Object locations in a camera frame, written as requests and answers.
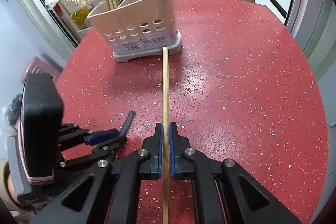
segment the red speckled countertop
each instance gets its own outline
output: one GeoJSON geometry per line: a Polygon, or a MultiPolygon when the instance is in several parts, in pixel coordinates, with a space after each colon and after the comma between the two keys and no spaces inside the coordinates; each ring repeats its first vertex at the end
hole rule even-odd
{"type": "MultiPolygon", "coordinates": [[[[170,121],[208,157],[233,158],[309,223],[323,189],[327,123],[315,78],[295,40],[266,7],[234,0],[175,0],[182,50],[171,56],[170,121]]],[[[116,63],[92,30],[57,88],[64,122],[94,131],[135,122],[123,151],[162,122],[162,58],[116,63]]],[[[84,145],[66,157],[90,153],[84,145]]],[[[138,222],[162,223],[161,182],[143,182],[138,222]]],[[[170,223],[194,223],[189,181],[170,185],[170,223]]]]}

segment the wall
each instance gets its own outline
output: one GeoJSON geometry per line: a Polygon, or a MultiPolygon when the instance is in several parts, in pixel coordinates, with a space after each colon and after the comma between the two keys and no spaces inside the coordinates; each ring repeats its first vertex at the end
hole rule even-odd
{"type": "Polygon", "coordinates": [[[22,93],[20,75],[33,57],[62,69],[66,62],[49,46],[19,0],[0,0],[0,108],[22,93]]]}

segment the pink plastic utensil caddy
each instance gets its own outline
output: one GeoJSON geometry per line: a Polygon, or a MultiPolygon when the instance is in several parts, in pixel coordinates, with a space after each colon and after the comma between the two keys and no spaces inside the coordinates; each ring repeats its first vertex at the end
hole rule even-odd
{"type": "Polygon", "coordinates": [[[169,55],[181,50],[181,34],[176,26],[173,0],[124,0],[109,10],[106,2],[94,8],[87,19],[112,48],[117,62],[132,58],[169,55]]]}

